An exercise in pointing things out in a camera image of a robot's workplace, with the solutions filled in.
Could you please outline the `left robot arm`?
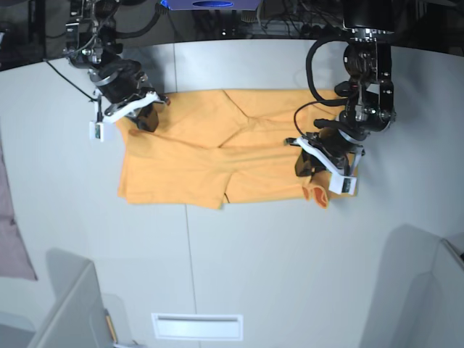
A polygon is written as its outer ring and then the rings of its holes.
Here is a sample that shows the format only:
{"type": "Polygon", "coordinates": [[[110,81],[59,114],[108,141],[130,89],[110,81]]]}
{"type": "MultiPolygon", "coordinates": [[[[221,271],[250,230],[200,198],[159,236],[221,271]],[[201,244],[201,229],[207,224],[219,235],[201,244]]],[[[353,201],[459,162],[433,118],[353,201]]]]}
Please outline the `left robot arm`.
{"type": "Polygon", "coordinates": [[[394,32],[391,1],[343,1],[344,32],[319,38],[306,58],[306,75],[313,104],[341,107],[335,120],[316,119],[315,132],[301,133],[286,143],[302,150],[295,173],[308,177],[322,171],[351,175],[364,155],[363,141],[372,132],[386,130],[394,121],[391,45],[394,32]],[[336,98],[326,99],[314,84],[312,61],[316,51],[332,42],[345,42],[344,68],[349,80],[335,86],[336,98]]]}

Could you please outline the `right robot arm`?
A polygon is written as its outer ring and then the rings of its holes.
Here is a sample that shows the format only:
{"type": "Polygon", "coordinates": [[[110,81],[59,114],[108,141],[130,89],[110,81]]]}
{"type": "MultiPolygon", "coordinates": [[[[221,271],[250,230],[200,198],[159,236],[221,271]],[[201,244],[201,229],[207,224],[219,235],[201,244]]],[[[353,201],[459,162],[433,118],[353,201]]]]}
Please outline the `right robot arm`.
{"type": "Polygon", "coordinates": [[[64,56],[75,68],[86,70],[94,85],[96,121],[94,137],[104,138],[104,125],[129,119],[141,131],[155,132],[158,107],[168,99],[148,82],[140,62],[122,57],[123,39],[148,33],[160,18],[156,10],[150,21],[133,32],[119,32],[115,15],[123,1],[71,1],[70,19],[65,29],[64,56]]]}

